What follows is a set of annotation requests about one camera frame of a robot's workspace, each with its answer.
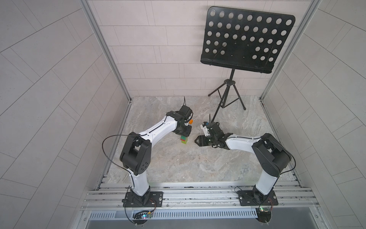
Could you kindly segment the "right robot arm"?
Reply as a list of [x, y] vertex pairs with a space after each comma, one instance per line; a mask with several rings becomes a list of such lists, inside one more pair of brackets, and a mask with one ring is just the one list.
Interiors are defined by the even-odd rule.
[[262, 173], [253, 188], [253, 197], [258, 203], [264, 201], [274, 185], [283, 174], [293, 156], [269, 133], [261, 137], [245, 137], [233, 133], [224, 133], [218, 122], [204, 122], [201, 124], [204, 131], [194, 141], [200, 147], [211, 146], [226, 150], [242, 150], [255, 154]]

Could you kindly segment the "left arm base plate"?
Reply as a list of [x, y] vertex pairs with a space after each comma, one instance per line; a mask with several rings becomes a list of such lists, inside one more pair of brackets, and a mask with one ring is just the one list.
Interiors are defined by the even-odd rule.
[[126, 193], [125, 198], [123, 199], [123, 207], [124, 208], [138, 208], [138, 207], [161, 207], [163, 201], [163, 192], [155, 192], [148, 191], [143, 196], [138, 196], [133, 191], [129, 191]]

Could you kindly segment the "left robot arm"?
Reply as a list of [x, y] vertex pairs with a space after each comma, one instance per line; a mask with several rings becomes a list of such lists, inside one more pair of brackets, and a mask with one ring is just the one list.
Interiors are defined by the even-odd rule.
[[140, 133], [128, 134], [120, 161], [131, 174], [132, 192], [137, 197], [144, 198], [150, 192], [146, 171], [151, 162], [153, 146], [170, 132], [189, 137], [192, 117], [192, 109], [183, 105], [178, 111], [167, 112], [165, 117], [151, 128]]

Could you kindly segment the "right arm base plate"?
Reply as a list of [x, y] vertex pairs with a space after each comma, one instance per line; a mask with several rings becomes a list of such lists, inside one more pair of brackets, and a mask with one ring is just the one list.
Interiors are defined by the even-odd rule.
[[278, 206], [278, 200], [272, 189], [267, 195], [262, 194], [256, 188], [253, 190], [236, 190], [241, 206]]

